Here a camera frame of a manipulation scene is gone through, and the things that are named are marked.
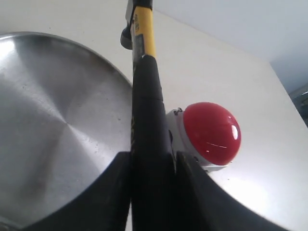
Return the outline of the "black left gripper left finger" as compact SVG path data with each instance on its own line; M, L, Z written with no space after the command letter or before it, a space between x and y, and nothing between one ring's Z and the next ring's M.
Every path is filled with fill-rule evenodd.
M31 224L26 231L123 231L130 204L131 159L119 152L76 199Z

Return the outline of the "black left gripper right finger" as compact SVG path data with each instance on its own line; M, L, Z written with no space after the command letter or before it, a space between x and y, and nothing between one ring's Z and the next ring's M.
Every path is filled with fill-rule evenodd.
M298 230L297 173L277 155L251 153L206 173L177 155L177 180L186 231Z

